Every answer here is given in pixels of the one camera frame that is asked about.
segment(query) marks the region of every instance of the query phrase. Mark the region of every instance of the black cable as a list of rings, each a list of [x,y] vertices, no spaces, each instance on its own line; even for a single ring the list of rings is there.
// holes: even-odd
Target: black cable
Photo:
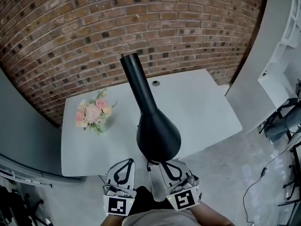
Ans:
[[[299,136],[293,143],[291,143],[291,144],[290,144],[290,145],[289,145],[282,153],[278,154],[278,156],[280,156],[281,154],[283,154],[284,152],[286,152],[287,149],[289,149],[292,145],[295,146],[296,141],[298,141],[300,138],[301,138],[301,136]],[[244,209],[245,209],[245,212],[246,212],[246,221],[247,221],[247,223],[254,223],[254,222],[249,222],[249,219],[248,219],[248,213],[247,213],[247,211],[246,211],[246,206],[245,206],[245,196],[246,196],[247,192],[249,191],[249,189],[250,189],[252,186],[254,186],[255,184],[257,184],[257,183],[260,181],[260,179],[262,179],[262,177],[265,175],[265,173],[266,173],[266,171],[267,171],[267,166],[268,166],[270,163],[272,163],[277,157],[275,157],[273,160],[271,160],[271,161],[270,161],[270,162],[262,169],[260,178],[259,178],[256,182],[254,182],[252,185],[250,185],[250,186],[248,187],[248,189],[246,190],[246,192],[245,192],[245,195],[244,195],[244,197],[243,197],[243,205],[244,205]]]
[[[103,180],[103,178],[100,176],[100,175],[98,175],[99,177],[100,177],[100,179],[103,181],[103,183],[105,184],[105,182],[104,182],[104,180]]]

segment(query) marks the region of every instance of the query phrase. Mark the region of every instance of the peach rose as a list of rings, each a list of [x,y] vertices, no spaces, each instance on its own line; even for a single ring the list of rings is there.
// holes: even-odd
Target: peach rose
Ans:
[[[105,106],[103,108],[103,113],[105,113],[105,114],[111,114],[112,113],[112,108],[109,105]]]
[[[88,123],[86,123],[85,121],[77,121],[75,122],[75,125],[77,127],[83,127],[83,128],[86,128],[88,126]]]
[[[80,112],[80,111],[76,112],[76,117],[75,117],[76,121],[83,121],[84,118],[85,118],[85,115],[83,112]]]
[[[103,99],[98,99],[95,101],[95,104],[96,104],[97,108],[103,109],[107,105],[107,102]]]

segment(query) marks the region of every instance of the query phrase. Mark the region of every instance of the white table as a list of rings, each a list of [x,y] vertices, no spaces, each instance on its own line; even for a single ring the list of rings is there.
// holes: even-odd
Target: white table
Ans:
[[[151,83],[159,81],[154,87]],[[149,78],[158,108],[179,129],[182,158],[220,142],[241,131],[234,111],[206,70]],[[108,129],[94,131],[75,126],[75,113],[83,100],[95,98],[97,91],[68,98],[62,130],[62,174],[64,176],[104,175],[115,163],[133,158],[136,168],[146,167],[146,159],[136,142],[140,110],[128,83],[109,87],[107,99],[113,104]]]

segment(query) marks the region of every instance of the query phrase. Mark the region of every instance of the person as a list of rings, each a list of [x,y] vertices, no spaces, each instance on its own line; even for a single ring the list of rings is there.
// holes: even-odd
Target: person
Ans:
[[[101,226],[234,226],[203,202],[188,210],[175,211],[167,199],[156,202],[146,187],[141,186],[136,191],[129,215],[109,214]]]
[[[274,144],[283,135],[285,135],[290,128],[301,123],[301,101],[299,101],[288,114],[283,118],[273,122],[263,130],[266,138],[269,138],[270,143]]]

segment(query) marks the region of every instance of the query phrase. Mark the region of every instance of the pink flower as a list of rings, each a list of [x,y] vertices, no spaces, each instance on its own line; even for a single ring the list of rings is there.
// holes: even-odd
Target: pink flower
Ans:
[[[76,112],[76,117],[75,117],[76,121],[83,121],[84,118],[85,118],[85,115],[83,112],[81,112],[81,111]]]
[[[98,99],[95,101],[95,103],[98,109],[103,109],[107,105],[107,102],[103,99]]]
[[[94,104],[89,104],[86,108],[86,122],[95,123],[100,116],[100,109]]]

